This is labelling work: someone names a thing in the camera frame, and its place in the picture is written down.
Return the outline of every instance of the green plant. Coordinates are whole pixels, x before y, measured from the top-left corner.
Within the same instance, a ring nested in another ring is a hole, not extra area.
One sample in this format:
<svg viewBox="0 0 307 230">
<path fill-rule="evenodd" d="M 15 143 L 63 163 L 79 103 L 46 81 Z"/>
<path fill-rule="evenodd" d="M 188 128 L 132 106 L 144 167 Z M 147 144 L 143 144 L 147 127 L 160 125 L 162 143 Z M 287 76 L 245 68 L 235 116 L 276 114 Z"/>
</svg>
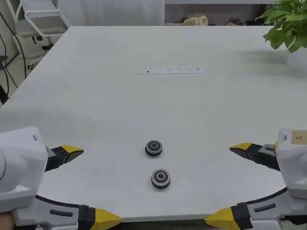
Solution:
<svg viewBox="0 0 307 230">
<path fill-rule="evenodd" d="M 307 47 L 307 0 L 282 0 L 275 3 L 259 18 L 266 18 L 264 24 L 275 26 L 264 35 L 273 49 L 283 43 L 292 53 L 300 47 Z"/>
</svg>

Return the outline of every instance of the printed label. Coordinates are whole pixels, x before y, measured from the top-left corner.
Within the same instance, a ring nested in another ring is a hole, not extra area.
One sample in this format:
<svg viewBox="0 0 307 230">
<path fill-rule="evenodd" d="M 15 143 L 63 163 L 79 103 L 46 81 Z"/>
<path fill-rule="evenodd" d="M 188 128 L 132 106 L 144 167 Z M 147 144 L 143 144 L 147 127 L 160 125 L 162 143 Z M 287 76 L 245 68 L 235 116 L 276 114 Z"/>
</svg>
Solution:
<svg viewBox="0 0 307 230">
<path fill-rule="evenodd" d="M 307 145 L 307 130 L 293 130 L 291 137 L 292 145 Z"/>
</svg>

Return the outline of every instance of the floor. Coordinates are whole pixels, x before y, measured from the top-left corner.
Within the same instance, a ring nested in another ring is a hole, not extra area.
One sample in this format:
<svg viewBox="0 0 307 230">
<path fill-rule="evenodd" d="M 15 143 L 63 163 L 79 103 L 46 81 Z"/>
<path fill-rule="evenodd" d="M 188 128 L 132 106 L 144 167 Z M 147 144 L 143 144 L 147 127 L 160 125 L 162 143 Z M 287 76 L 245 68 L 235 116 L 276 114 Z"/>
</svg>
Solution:
<svg viewBox="0 0 307 230">
<path fill-rule="evenodd" d="M 17 86 L 20 86 L 21 83 L 24 81 L 24 63 L 22 59 L 15 59 L 9 66 L 8 71 L 11 74 L 12 78 L 14 79 Z M 6 83 L 6 77 L 3 71 L 0 71 L 0 85 L 3 87 L 5 92 L 7 92 L 7 83 Z M 16 91 L 16 87 L 9 77 L 9 86 L 10 86 L 10 92 L 9 96 L 12 95 Z"/>
<path fill-rule="evenodd" d="M 23 60 L 16 58 L 9 66 L 9 73 L 16 82 L 17 86 L 20 86 L 24 81 L 24 64 Z M 7 91 L 7 83 L 5 74 L 0 71 L 0 84 Z M 9 78 L 10 93 L 12 95 L 16 91 L 13 81 Z M 212 229 L 207 226 L 203 220 L 192 221 L 160 221 L 160 222 L 143 222 L 143 223 L 129 223 L 116 226 L 114 230 L 208 230 Z M 307 230 L 307 224 L 293 225 L 290 222 L 283 222 L 283 230 Z"/>
</svg>

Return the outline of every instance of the sticker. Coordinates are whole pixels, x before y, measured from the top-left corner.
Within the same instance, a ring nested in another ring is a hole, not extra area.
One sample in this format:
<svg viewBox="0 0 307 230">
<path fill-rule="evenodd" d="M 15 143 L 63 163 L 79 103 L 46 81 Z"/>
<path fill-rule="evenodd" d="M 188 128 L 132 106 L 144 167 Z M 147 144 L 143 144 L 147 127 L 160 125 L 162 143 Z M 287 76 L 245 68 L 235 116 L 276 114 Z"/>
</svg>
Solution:
<svg viewBox="0 0 307 230">
<path fill-rule="evenodd" d="M 291 137 L 292 145 L 307 145 L 307 130 L 293 130 Z"/>
<path fill-rule="evenodd" d="M 204 69 L 197 67 L 167 67 L 155 68 L 148 67 L 141 69 L 139 74 L 203 74 Z"/>
</svg>

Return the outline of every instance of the black cable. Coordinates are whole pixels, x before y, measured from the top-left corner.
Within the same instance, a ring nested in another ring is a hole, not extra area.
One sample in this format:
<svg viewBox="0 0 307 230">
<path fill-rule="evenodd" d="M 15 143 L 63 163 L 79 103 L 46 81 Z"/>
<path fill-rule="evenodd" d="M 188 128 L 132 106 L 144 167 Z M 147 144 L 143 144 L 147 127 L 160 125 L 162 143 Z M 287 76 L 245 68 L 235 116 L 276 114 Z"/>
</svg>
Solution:
<svg viewBox="0 0 307 230">
<path fill-rule="evenodd" d="M 4 45 L 4 55 L 5 55 L 4 58 L 5 58 L 5 66 L 6 66 L 6 64 L 7 64 L 7 61 L 6 61 L 6 59 L 7 59 L 6 45 L 5 45 L 5 43 L 4 43 L 4 40 L 3 40 L 2 36 L 1 36 L 1 34 L 0 34 L 0 40 L 1 40 L 1 42 L 3 43 L 3 45 Z M 5 68 L 3 68 L 3 71 L 4 71 L 4 74 L 5 74 L 6 84 L 7 84 L 7 87 L 8 87 L 8 90 L 7 90 L 6 95 L 7 95 L 7 97 L 9 97 L 9 93 L 10 93 L 9 77 L 8 77 L 8 74 L 7 74 L 6 71 L 5 71 Z"/>
<path fill-rule="evenodd" d="M 13 77 L 11 76 L 11 74 L 10 74 L 8 68 L 5 68 L 5 69 L 6 69 L 6 71 L 8 72 L 8 74 L 9 74 L 9 76 L 10 76 L 12 82 L 14 83 L 15 87 L 18 88 L 18 86 L 17 86 L 16 82 L 14 81 Z"/>
<path fill-rule="evenodd" d="M 24 78 L 26 79 L 27 78 L 27 67 L 26 67 L 26 63 L 25 63 L 25 55 L 24 55 L 23 47 L 22 47 L 18 37 L 14 33 L 14 31 L 10 28 L 9 24 L 6 22 L 6 20 L 5 20 L 4 16 L 3 16 L 3 14 L 1 13 L 1 11 L 0 11 L 0 17 L 2 18 L 3 22 L 6 24 L 6 26 L 8 27 L 8 29 L 10 30 L 10 32 L 12 33 L 12 35 L 14 36 L 14 38 L 18 42 L 18 45 L 19 45 L 19 48 L 20 48 L 20 51 L 21 51 L 21 54 L 22 54 L 23 60 L 24 60 Z"/>
<path fill-rule="evenodd" d="M 7 71 L 7 73 L 9 74 L 9 76 L 10 76 L 10 78 L 11 78 L 11 80 L 13 81 L 14 85 L 16 86 L 16 88 L 18 88 L 16 82 L 14 81 L 13 77 L 11 76 L 11 74 L 10 74 L 8 68 L 7 68 L 7 66 L 8 66 L 8 63 L 7 63 L 7 49 L 6 49 L 6 45 L 5 45 L 5 43 L 4 43 L 4 40 L 3 40 L 3 37 L 1 36 L 1 34 L 0 34 L 0 40 L 1 40 L 1 42 L 3 43 L 3 46 L 4 46 L 4 55 L 5 55 L 5 57 L 4 57 L 4 58 L 5 58 L 5 64 L 4 64 L 4 69 L 3 69 L 3 71 L 4 71 L 4 72 L 5 72 L 5 70 Z"/>
<path fill-rule="evenodd" d="M 8 90 L 6 92 L 6 95 L 9 97 L 9 93 L 10 93 L 9 76 L 8 76 L 7 72 L 5 71 L 5 69 L 3 69 L 3 72 L 5 73 L 6 84 L 8 86 Z"/>
</svg>

